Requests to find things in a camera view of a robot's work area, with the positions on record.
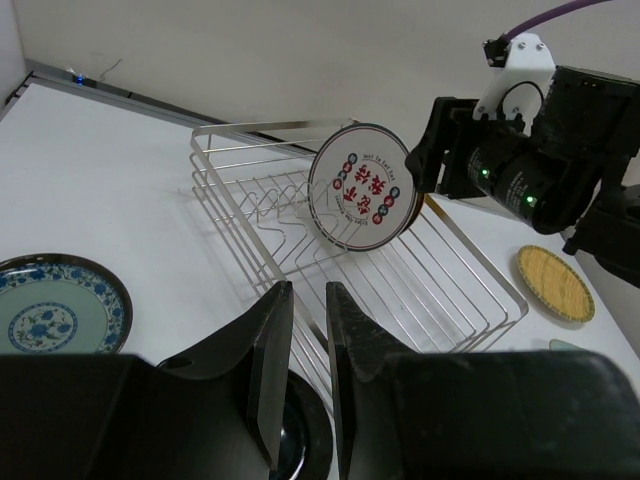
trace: metal dish rack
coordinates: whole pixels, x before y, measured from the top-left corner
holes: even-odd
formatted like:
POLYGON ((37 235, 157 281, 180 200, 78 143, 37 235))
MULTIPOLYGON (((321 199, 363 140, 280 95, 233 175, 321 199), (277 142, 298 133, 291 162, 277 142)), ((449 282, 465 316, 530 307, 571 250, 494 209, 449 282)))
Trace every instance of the metal dish rack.
POLYGON ((421 352, 486 350, 528 311, 432 198, 407 231, 374 251, 347 252, 320 233, 308 199, 322 201, 327 186, 309 185, 307 173, 314 151, 351 123, 215 125, 191 138, 193 192, 255 295, 275 281, 293 282, 292 368, 307 376, 329 412, 327 281, 343 282, 364 312, 421 352))

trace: white bracket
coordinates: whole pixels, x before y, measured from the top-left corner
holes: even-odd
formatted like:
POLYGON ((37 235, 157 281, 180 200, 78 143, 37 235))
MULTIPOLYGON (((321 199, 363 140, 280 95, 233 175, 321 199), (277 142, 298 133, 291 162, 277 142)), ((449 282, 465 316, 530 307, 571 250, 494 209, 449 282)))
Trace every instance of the white bracket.
MULTIPOLYGON (((509 43, 507 61, 504 68, 496 68, 496 76, 473 111, 473 119, 480 120, 488 115, 489 120, 497 120, 497 108, 507 91, 521 82, 533 82, 545 93, 556 71, 551 52, 533 33, 522 33, 509 43)), ((532 85, 522 85, 504 98, 504 114, 513 120, 524 113, 533 102, 539 102, 540 95, 532 85)))

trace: ceramic plate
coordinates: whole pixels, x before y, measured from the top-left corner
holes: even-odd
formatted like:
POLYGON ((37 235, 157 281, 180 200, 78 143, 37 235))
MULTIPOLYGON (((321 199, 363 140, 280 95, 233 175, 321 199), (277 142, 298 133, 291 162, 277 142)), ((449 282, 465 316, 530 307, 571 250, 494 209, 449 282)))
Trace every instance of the ceramic plate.
POLYGON ((422 206, 404 166, 409 151, 389 130, 359 123, 322 146, 311 166, 309 205, 322 233, 347 250, 378 248, 422 206))
POLYGON ((131 320, 122 282, 90 260, 42 254, 0 264, 0 354, 115 353, 131 320))
POLYGON ((553 350, 554 352, 567 352, 567 351, 584 350, 584 348, 578 347, 573 343, 563 342, 562 340, 558 340, 554 338, 552 340, 549 340, 549 350, 553 350))

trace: black bowl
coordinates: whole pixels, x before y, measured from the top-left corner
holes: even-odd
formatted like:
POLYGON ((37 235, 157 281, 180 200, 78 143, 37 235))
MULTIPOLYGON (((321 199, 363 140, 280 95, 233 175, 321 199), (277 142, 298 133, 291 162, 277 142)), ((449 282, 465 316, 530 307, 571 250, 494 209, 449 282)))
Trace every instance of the black bowl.
POLYGON ((326 480, 333 459, 333 434, 322 399, 289 370, 278 470, 270 480, 326 480))

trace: blue and white plate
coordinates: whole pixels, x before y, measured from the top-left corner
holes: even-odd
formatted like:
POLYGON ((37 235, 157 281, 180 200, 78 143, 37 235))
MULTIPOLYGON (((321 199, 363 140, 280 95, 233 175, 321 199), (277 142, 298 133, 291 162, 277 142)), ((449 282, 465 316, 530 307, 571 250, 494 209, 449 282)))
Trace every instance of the blue and white plate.
POLYGON ((0 354, 115 353, 131 321, 124 285, 95 262, 41 254, 0 264, 0 354))

